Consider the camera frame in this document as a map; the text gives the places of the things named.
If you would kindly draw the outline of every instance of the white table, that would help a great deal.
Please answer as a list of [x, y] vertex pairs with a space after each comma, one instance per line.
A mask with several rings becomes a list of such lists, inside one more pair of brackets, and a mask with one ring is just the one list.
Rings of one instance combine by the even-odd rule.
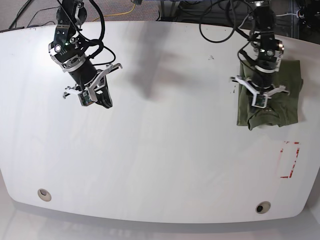
[[[83, 28], [88, 38], [100, 33], [99, 23]], [[230, 31], [203, 29], [215, 39]], [[50, 26], [0, 34], [0, 169], [15, 201], [162, 223], [301, 212], [320, 166], [318, 45], [280, 37], [285, 59], [301, 61], [300, 123], [249, 131], [236, 126], [238, 86], [228, 81], [239, 71], [236, 53], [245, 44], [237, 34], [211, 44], [195, 24], [107, 22], [105, 45], [123, 65], [108, 77], [109, 110], [62, 98], [74, 82], [47, 53], [53, 34]], [[104, 52], [94, 62], [110, 58]], [[292, 177], [281, 178], [290, 174], [297, 148]], [[39, 189], [52, 200], [42, 201]], [[257, 214], [264, 201], [270, 211]]]

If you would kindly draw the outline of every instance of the gray floor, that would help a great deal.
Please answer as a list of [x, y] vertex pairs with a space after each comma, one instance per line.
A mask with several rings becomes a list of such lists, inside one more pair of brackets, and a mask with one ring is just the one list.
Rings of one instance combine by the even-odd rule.
[[[18, 11], [27, 0], [0, 0], [0, 30], [5, 30], [15, 19]], [[88, 13], [87, 21], [90, 22], [98, 14], [88, 0], [83, 0]], [[132, 9], [130, 0], [95, 0], [104, 15], [127, 12]], [[56, 0], [33, 0], [32, 4], [24, 12], [17, 22], [18, 27], [26, 27], [34, 14], [41, 9], [57, 7]], [[49, 9], [39, 12], [31, 25], [42, 25], [48, 21], [56, 20], [57, 9]], [[158, 5], [154, 0], [145, 0], [142, 5], [136, 6], [130, 14], [106, 17], [106, 21], [154, 21], [158, 18]]]

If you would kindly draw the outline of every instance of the yellow cable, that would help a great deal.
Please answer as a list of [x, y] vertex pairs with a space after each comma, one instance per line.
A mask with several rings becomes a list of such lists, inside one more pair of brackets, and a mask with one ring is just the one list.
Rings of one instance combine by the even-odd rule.
[[[133, 10], [135, 10], [135, 7], [136, 7], [136, 5], [134, 4], [134, 5], [133, 5], [133, 8], [132, 8], [130, 11], [121, 12], [121, 13], [115, 13], [115, 14], [110, 14], [110, 15], [104, 15], [103, 17], [106, 18], [106, 17], [111, 17], [111, 16], [119, 16], [119, 15], [129, 14], [129, 13], [131, 13]], [[100, 17], [95, 18], [95, 19], [93, 20], [93, 22], [97, 21], [98, 19], [100, 19]]]

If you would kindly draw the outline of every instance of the green cloth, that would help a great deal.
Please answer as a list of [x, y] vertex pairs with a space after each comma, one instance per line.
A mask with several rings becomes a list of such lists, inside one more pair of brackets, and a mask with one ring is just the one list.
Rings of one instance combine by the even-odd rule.
[[[241, 64], [240, 76], [251, 77], [253, 71]], [[279, 127], [296, 124], [298, 122], [298, 100], [303, 87], [299, 60], [282, 60], [280, 71], [275, 74], [275, 87], [286, 86], [286, 92], [276, 93], [268, 100], [266, 108], [252, 107], [249, 104], [247, 89], [239, 84], [238, 98], [238, 126], [248, 126], [250, 131], [261, 125]]]

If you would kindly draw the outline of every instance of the metal grommet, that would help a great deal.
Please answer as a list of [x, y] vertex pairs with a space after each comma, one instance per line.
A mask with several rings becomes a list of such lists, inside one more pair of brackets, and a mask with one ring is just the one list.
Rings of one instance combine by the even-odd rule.
[[265, 214], [267, 213], [271, 208], [271, 203], [268, 201], [261, 202], [258, 206], [255, 208], [255, 212], [257, 214]]
[[39, 198], [41, 198], [45, 202], [51, 201], [51, 194], [45, 189], [42, 189], [42, 188], [39, 189], [38, 196], [39, 196]]

